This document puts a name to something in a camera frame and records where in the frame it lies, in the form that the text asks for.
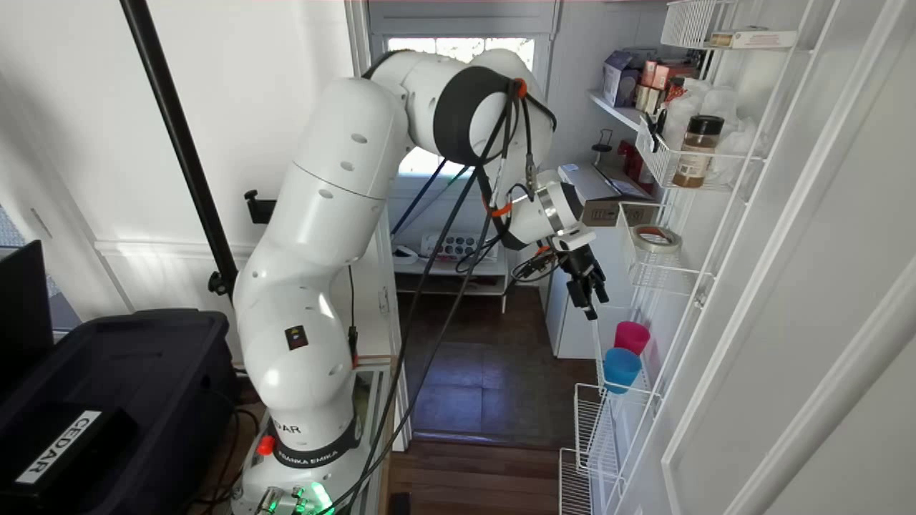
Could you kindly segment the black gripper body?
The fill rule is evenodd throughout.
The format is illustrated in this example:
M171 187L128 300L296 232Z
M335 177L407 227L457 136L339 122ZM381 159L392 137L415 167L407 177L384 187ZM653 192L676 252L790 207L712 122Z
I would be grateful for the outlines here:
M581 246L574 252L564 252L560 269L566 273L566 283L581 283L588 289L593 289L588 277L604 276L588 246Z

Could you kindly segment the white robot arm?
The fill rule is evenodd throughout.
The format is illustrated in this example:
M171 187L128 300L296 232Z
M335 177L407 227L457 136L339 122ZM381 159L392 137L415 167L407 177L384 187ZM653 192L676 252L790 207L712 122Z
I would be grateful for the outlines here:
M357 350L335 300L415 149L472 173L483 237L566 273L583 316L606 300L581 197L550 163L558 119L508 50L470 60L397 50L339 79L306 126L264 237L233 280L242 370L266 406L239 475L242 515L349 515L387 416L357 412Z

